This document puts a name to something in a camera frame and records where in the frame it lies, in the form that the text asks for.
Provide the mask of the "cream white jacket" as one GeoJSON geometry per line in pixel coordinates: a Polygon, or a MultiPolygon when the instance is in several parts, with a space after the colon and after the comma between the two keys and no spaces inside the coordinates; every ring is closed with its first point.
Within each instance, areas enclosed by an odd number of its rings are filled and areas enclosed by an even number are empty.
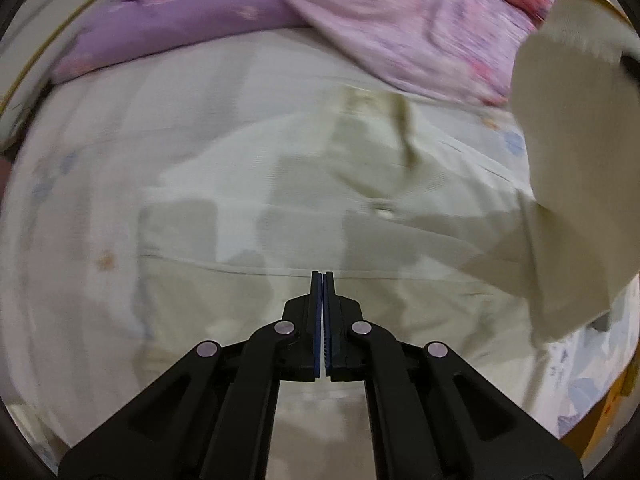
{"type": "Polygon", "coordinates": [[[497,128],[390,92],[309,30],[198,48],[285,106],[183,152],[142,190],[152,382],[194,344],[274,321],[315,270],[410,344],[439,339],[555,436],[639,341],[638,35],[561,0],[518,52],[497,128]]]}

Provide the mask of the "white patterned bed sheet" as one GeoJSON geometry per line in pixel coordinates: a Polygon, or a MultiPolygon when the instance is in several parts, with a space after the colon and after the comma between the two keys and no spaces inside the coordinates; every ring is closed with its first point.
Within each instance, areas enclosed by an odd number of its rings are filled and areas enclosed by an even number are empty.
{"type": "MultiPolygon", "coordinates": [[[[134,368],[148,334],[137,259],[142,190],[186,150],[285,106],[275,84],[246,92],[203,60],[198,48],[215,41],[55,88],[18,155],[1,220],[9,398],[65,445],[147,385],[134,368]]],[[[506,114],[410,98],[470,110],[490,128],[506,114]]]]}

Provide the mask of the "purple floral quilt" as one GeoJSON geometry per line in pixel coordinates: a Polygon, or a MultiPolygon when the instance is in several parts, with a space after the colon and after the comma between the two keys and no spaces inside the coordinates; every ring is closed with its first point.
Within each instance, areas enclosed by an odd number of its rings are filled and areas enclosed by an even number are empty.
{"type": "Polygon", "coordinates": [[[310,26],[364,70],[428,98],[499,106],[554,0],[108,0],[55,65],[68,81],[197,42],[310,26]]]}

